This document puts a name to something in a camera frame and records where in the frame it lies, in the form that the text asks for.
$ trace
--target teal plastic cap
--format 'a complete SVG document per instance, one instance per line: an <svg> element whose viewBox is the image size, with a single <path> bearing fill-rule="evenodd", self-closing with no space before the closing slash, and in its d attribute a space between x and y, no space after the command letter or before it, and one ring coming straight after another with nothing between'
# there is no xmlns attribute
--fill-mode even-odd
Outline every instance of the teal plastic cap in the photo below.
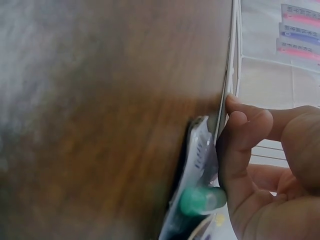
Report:
<svg viewBox="0 0 320 240"><path fill-rule="evenodd" d="M226 203L226 193L220 187L188 187L180 197L179 207L186 216L198 216L209 215Z"/></svg>

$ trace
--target fingernail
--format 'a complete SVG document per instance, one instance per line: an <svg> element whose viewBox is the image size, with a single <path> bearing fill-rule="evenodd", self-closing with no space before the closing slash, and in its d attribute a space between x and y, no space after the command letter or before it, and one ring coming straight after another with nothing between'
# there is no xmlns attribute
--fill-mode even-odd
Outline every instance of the fingernail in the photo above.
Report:
<svg viewBox="0 0 320 240"><path fill-rule="evenodd" d="M237 98L237 97L236 97L235 95L233 95L233 94L229 94L229 95L227 96L227 98L229 98L229 100L232 101L232 102L234 102L234 103L237 103L237 104L240 103L239 98Z"/></svg>

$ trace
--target brown wood grain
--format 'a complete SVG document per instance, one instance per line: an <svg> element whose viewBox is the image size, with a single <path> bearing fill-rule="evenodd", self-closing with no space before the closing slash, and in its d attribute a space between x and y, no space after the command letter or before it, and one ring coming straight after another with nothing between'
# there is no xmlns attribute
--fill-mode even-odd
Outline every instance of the brown wood grain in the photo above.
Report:
<svg viewBox="0 0 320 240"><path fill-rule="evenodd" d="M157 239L187 120L219 109L232 1L16 2L0 239Z"/></svg>

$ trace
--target tile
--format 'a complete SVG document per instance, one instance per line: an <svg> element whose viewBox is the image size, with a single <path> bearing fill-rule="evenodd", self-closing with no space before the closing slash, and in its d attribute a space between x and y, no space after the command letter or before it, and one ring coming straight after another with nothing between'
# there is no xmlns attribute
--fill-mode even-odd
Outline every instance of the tile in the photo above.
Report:
<svg viewBox="0 0 320 240"><path fill-rule="evenodd" d="M267 109L293 107L290 66L244 58L239 87L240 100Z"/></svg>

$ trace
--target hand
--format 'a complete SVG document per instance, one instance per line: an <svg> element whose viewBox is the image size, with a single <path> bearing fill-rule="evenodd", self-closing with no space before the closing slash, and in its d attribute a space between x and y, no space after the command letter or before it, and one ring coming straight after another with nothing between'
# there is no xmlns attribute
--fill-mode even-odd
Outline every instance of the hand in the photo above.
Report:
<svg viewBox="0 0 320 240"><path fill-rule="evenodd" d="M319 239L320 109L265 110L234 96L227 97L226 109L218 176L237 238ZM263 139L281 141L290 168L249 164L251 149Z"/></svg>

